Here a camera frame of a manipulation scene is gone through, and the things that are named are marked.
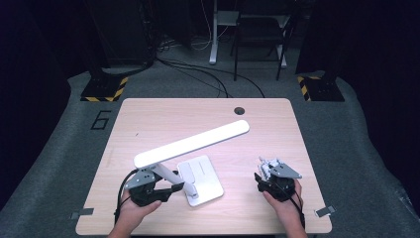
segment lamp base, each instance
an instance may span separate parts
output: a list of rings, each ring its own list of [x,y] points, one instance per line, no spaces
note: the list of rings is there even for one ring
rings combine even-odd
[[[187,195],[188,203],[196,206],[223,195],[223,187],[207,156],[197,157],[178,164],[179,175],[195,186],[198,197]]]

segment cable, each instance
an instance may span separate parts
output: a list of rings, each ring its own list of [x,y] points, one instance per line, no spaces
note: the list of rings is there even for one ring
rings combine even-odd
[[[236,11],[237,10],[237,6],[238,6],[238,0],[235,1],[235,5],[234,5],[233,11]],[[226,26],[225,27],[225,30],[223,30],[223,32],[219,36],[217,36],[217,40],[218,41],[219,41],[219,38],[222,37],[222,35],[226,32],[226,30],[228,30],[228,28],[229,28],[229,26]]]
[[[170,61],[171,63],[174,63],[174,64],[191,65],[191,66],[198,67],[198,68],[204,68],[204,69],[209,69],[209,70],[214,70],[214,71],[219,71],[219,72],[229,73],[229,74],[233,75],[233,73],[232,73],[232,72],[230,72],[230,71],[226,71],[226,70],[222,70],[222,69],[218,69],[218,68],[213,68],[213,67],[206,67],[206,66],[200,66],[200,65],[193,65],[193,64],[186,63],[186,62],[182,62],[182,61],[180,61],[180,60],[174,60],[174,59],[158,59],[158,60],[166,60],[166,61]],[[260,88],[260,87],[259,87],[256,83],[254,83],[251,79],[249,79],[249,78],[247,78],[247,77],[244,77],[244,76],[242,76],[242,75],[239,75],[239,74],[237,74],[237,76],[238,76],[238,77],[241,77],[241,78],[243,78],[243,79],[245,79],[245,80],[249,81],[251,84],[253,84],[253,85],[257,88],[257,90],[260,92],[260,94],[262,95],[262,98],[265,98],[265,95],[263,94],[263,91],[261,90],[261,88]]]
[[[212,42],[212,41],[211,41],[211,35],[212,35],[212,34],[211,34],[210,24],[209,24],[209,21],[208,21],[208,19],[207,19],[207,14],[206,14],[206,11],[205,11],[205,9],[204,9],[204,3],[203,3],[203,0],[201,0],[201,8],[203,9],[204,18],[206,19],[206,23],[207,23],[207,29],[209,30],[209,40],[208,40],[208,42],[207,42],[206,46],[204,46],[203,48],[200,48],[200,49],[193,48],[193,47],[192,47],[192,45],[191,45],[191,47],[192,47],[193,49],[195,49],[196,51],[202,51],[202,50],[206,49],[206,48],[210,45],[210,43]]]
[[[297,192],[295,192],[297,199],[299,199],[299,204],[300,207],[296,204],[296,202],[294,201],[294,199],[283,189],[283,187],[279,186],[277,183],[275,183],[275,185],[280,188],[280,190],[284,193],[284,195],[287,196],[287,198],[293,203],[293,205],[296,207],[297,212],[299,212],[299,218],[300,218],[300,223],[303,226],[303,229],[305,229],[305,214],[303,214],[303,204],[302,204],[302,200],[300,199],[299,194],[297,194]]]
[[[118,217],[120,217],[121,206],[124,204],[124,202],[126,202],[130,198],[130,197],[128,197],[123,202],[121,202],[121,195],[123,194],[124,185],[126,184],[129,177],[132,176],[133,174],[135,174],[137,171],[138,171],[138,169],[135,169],[135,170],[131,171],[124,178],[123,182],[121,183],[120,190],[118,191],[117,208],[115,209],[115,212],[114,212],[114,216],[115,216],[114,223],[115,224],[117,223]]]
[[[169,66],[169,67],[171,67],[171,68],[174,68],[174,69],[176,69],[176,70],[178,70],[178,71],[180,71],[180,72],[182,72],[182,73],[185,73],[185,74],[187,74],[188,76],[190,76],[190,77],[192,77],[192,78],[194,78],[194,79],[196,79],[196,80],[198,80],[198,81],[200,81],[200,82],[202,82],[202,83],[204,83],[204,84],[206,84],[206,85],[208,85],[208,86],[211,86],[211,87],[213,87],[213,88],[217,89],[217,90],[219,91],[218,96],[220,95],[220,92],[223,92],[223,93],[225,93],[225,94],[226,94],[226,98],[228,98],[228,97],[233,97],[231,94],[229,94],[229,93],[228,93],[228,91],[227,91],[227,89],[226,89],[226,87],[225,87],[224,83],[223,83],[223,82],[222,82],[222,81],[221,81],[218,77],[216,77],[215,75],[213,75],[213,74],[212,74],[212,73],[210,73],[210,72],[207,72],[207,71],[202,70],[202,69],[194,68],[194,67],[192,67],[192,65],[190,65],[190,64],[184,64],[183,66],[177,66],[177,65],[173,65],[173,62],[170,62],[170,61],[167,61],[167,60],[164,60],[164,59],[159,59],[159,58],[157,58],[157,60],[158,60],[158,61],[160,61],[161,63],[163,63],[163,64],[164,64],[164,65],[166,65],[166,66]],[[191,75],[191,74],[189,74],[189,73],[187,73],[187,72],[184,72],[184,71],[182,71],[181,69],[196,70],[196,71],[203,72],[203,73],[205,73],[205,74],[207,74],[207,75],[209,75],[209,76],[213,77],[215,80],[217,80],[217,81],[218,81],[218,83],[219,83],[219,88],[217,88],[217,87],[215,87],[215,86],[213,86],[213,85],[211,85],[211,84],[209,84],[209,83],[207,83],[207,82],[205,82],[205,81],[203,81],[203,80],[201,80],[201,79],[199,79],[199,78],[197,78],[197,77],[195,77],[195,76],[193,76],[193,75]]]

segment human hand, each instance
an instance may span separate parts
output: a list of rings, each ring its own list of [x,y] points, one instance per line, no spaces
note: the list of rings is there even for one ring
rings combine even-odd
[[[294,180],[294,186],[296,192],[291,196],[291,199],[301,209],[301,206],[303,206],[303,200],[301,198],[302,186],[297,179]],[[287,237],[307,237],[305,229],[300,222],[300,213],[290,199],[280,202],[267,191],[263,191],[262,194],[274,209],[280,223],[284,226]]]
[[[154,212],[161,205],[161,201],[157,200],[147,206],[137,206],[130,197],[130,193],[124,190],[122,201],[127,200],[120,208],[120,216],[108,237],[130,237],[136,227],[142,223],[145,216]]]

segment table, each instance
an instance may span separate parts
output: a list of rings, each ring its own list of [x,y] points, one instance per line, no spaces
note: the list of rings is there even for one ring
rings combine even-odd
[[[243,115],[235,113],[242,107]],[[164,162],[171,170],[180,162],[206,155],[224,188],[223,196],[192,207],[183,191],[147,216],[133,234],[139,235],[244,235],[284,233],[273,209],[257,189],[254,172],[259,157],[279,158],[303,175],[306,231],[328,233],[329,216],[317,217],[325,207],[293,109],[287,99],[143,98],[126,99],[120,109],[84,208],[79,235],[108,234],[114,225],[117,193],[124,177],[134,169],[136,154],[207,130],[244,119],[250,131],[228,141]],[[167,188],[167,181],[157,188]]]

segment desk leg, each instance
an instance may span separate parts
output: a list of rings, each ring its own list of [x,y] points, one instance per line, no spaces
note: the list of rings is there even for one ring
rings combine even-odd
[[[277,55],[281,56],[281,50],[283,49],[283,46],[277,46]],[[286,63],[286,56],[283,56],[283,61],[281,62],[281,68],[287,68],[287,63]]]
[[[213,9],[213,43],[211,45],[210,53],[210,64],[216,64],[217,59],[217,0],[214,0],[214,9]]]

